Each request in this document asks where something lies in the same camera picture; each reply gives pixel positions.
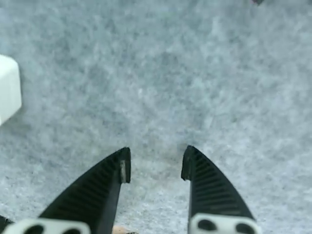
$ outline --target carpet floor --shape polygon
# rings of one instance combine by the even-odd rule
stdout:
[[[132,150],[116,223],[186,233],[194,145],[264,233],[312,233],[312,1],[0,0],[22,109],[0,128],[0,215],[35,217]]]

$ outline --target white block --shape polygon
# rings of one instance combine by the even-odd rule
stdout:
[[[19,65],[14,59],[0,55],[0,126],[20,107]]]

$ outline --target white object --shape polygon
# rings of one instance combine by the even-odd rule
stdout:
[[[56,220],[47,218],[24,219],[20,222],[9,224],[3,234],[90,234],[91,230],[86,223]]]
[[[253,219],[247,217],[218,214],[196,214],[190,221],[189,233],[262,234],[262,230]]]
[[[0,126],[20,107],[19,65],[14,59],[0,55]]]

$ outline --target gray fabric surface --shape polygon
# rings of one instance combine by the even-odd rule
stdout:
[[[312,233],[312,2],[0,0],[23,108],[0,128],[0,213],[35,217],[124,146],[117,223],[186,233],[193,144],[264,233]]]

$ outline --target screw hole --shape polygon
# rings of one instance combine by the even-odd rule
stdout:
[[[28,228],[24,234],[43,234],[44,228],[41,225],[35,225]]]
[[[72,228],[64,232],[63,234],[80,234],[81,232],[78,229]]]
[[[203,219],[198,223],[198,228],[206,231],[216,231],[216,225],[210,220]]]
[[[255,234],[254,229],[244,223],[240,223],[236,225],[236,231],[243,234]]]

